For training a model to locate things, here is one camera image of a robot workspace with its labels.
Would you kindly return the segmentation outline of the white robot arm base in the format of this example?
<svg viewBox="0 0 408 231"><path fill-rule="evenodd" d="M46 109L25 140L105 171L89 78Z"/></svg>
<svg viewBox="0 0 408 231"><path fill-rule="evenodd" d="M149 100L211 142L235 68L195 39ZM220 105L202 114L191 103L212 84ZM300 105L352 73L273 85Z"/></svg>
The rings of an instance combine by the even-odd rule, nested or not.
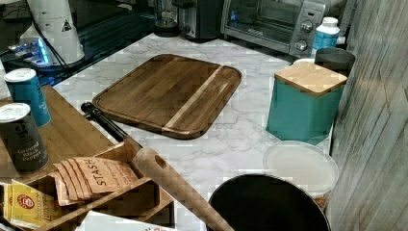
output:
<svg viewBox="0 0 408 231"><path fill-rule="evenodd" d="M23 42L36 42L39 54L30 61L37 66L74 64L85 57L74 26L68 0L26 0L32 25Z"/></svg>

